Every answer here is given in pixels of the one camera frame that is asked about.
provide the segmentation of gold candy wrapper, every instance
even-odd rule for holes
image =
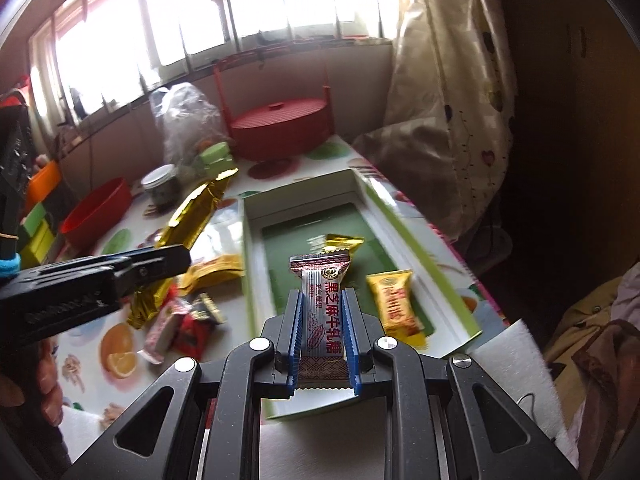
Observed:
[[[353,258],[355,251],[364,243],[364,238],[357,236],[344,236],[327,234],[311,238],[309,245],[313,253],[330,253],[332,251],[340,251],[347,249],[349,255]]]
[[[191,249],[210,216],[218,208],[218,203],[226,191],[229,179],[237,172],[238,169],[224,171],[216,179],[209,180],[192,191],[180,207],[175,210],[154,247],[159,249],[169,245],[182,244]],[[173,278],[169,278],[151,283],[139,288],[133,294],[131,313],[127,320],[133,328],[141,328],[158,313],[173,280]]]
[[[409,300],[410,270],[392,270],[367,276],[380,321],[385,333],[414,347],[426,346],[426,336],[420,321],[415,317]]]
[[[196,321],[209,321],[215,326],[226,323],[226,318],[219,311],[218,306],[205,293],[198,295],[189,315]]]
[[[178,277],[178,294],[186,296],[199,288],[207,288],[244,276],[240,254],[223,254],[208,262],[189,267]]]

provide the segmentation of fruit-print tablecloth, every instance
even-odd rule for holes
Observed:
[[[197,257],[196,253],[204,256],[241,253],[239,203],[243,198],[346,168],[374,178],[393,197],[398,216],[430,252],[482,327],[482,335],[470,345],[476,346],[504,330],[507,322],[500,309],[439,232],[382,174],[338,137],[332,137],[303,156],[258,164],[239,161],[240,171],[196,242],[192,258]],[[119,224],[98,242],[95,254],[153,243],[154,236],[164,227],[171,213],[145,216],[149,204],[146,194],[137,195]],[[241,280],[217,285],[210,290],[210,295],[228,321],[212,334],[203,360],[223,358],[251,337]],[[170,352],[162,365],[147,363],[136,353],[143,346],[146,328],[134,330],[126,324],[126,318],[125,307],[58,336],[56,361],[66,404],[113,418],[180,357]]]

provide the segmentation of cloth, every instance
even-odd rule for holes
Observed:
[[[624,320],[598,330],[574,355],[587,375],[578,438],[584,480],[597,478],[635,423],[640,402],[640,332]]]
[[[551,375],[524,322],[517,321],[470,354],[514,401],[534,394],[533,399],[523,399],[520,407],[546,436],[555,439],[556,447],[577,467],[575,440],[566,432]]]
[[[616,278],[596,288],[571,306],[562,316],[551,341],[543,351],[548,365],[557,370],[554,379],[564,424],[570,427],[574,415],[586,396],[586,378],[573,361],[573,355],[605,326],[611,318],[621,279]]]
[[[82,412],[68,406],[62,406],[62,410],[64,415],[60,423],[60,432],[65,439],[69,458],[73,463],[102,434],[100,415]]]
[[[500,0],[401,0],[385,126],[353,146],[456,239],[502,183],[515,92]]]
[[[611,319],[622,319],[630,322],[640,330],[640,264],[629,269],[618,284],[618,294],[611,304]],[[568,428],[569,437],[576,443],[582,427],[584,415],[584,401],[576,411],[571,426]]]
[[[618,285],[611,305],[611,319],[623,319],[640,330],[640,263],[631,267]]]

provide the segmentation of candy wrapper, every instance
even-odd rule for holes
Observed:
[[[331,253],[347,249],[349,256],[353,258],[355,251],[364,243],[364,238],[358,236],[345,236],[328,234],[317,236],[309,240],[313,253]]]
[[[200,361],[212,330],[225,321],[212,299],[207,294],[199,295],[182,320],[174,349]]]
[[[218,207],[229,179],[237,172],[237,169],[225,171],[220,173],[217,179],[197,187],[175,211],[155,247],[182,244],[191,249]],[[173,278],[161,280],[139,288],[134,293],[128,319],[128,323],[133,328],[142,327],[158,313],[173,280]]]
[[[367,283],[376,298],[380,322],[385,333],[420,348],[426,346],[426,337],[409,300],[411,275],[410,270],[392,270],[370,274],[367,276]]]
[[[154,319],[153,326],[146,334],[145,345],[138,354],[153,365],[164,362],[164,355],[174,342],[190,307],[191,305],[181,298],[168,300]]]
[[[239,254],[223,254],[208,262],[189,267],[178,277],[178,293],[186,296],[199,288],[207,288],[244,276],[244,265]]]
[[[292,256],[290,259],[291,270],[302,280],[305,302],[298,371],[298,381],[302,385],[348,379],[342,346],[340,282],[350,261],[347,250]]]

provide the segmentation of red lid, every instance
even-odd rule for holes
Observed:
[[[254,108],[239,116],[232,122],[231,127],[236,128],[259,128],[277,123],[293,121],[300,117],[314,114],[327,106],[323,99],[292,99],[272,103],[260,108]]]

